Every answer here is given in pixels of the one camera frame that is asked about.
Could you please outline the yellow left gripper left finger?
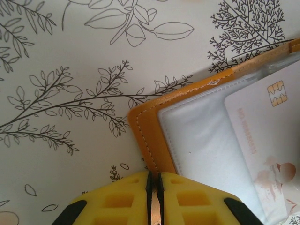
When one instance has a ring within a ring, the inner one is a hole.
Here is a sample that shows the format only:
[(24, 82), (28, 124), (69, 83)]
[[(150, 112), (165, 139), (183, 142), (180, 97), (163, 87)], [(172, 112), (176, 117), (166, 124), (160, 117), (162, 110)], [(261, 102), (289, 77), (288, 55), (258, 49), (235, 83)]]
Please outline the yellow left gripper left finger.
[(138, 172), (75, 198), (53, 224), (149, 225), (151, 203), (152, 174)]

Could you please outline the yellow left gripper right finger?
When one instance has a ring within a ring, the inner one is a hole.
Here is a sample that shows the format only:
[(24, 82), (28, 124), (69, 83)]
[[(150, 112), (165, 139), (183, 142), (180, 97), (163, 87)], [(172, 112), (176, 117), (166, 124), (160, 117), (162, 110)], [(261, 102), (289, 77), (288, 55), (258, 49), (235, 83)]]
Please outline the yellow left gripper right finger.
[(163, 225), (260, 225), (238, 197), (170, 172), (161, 172), (157, 197)]

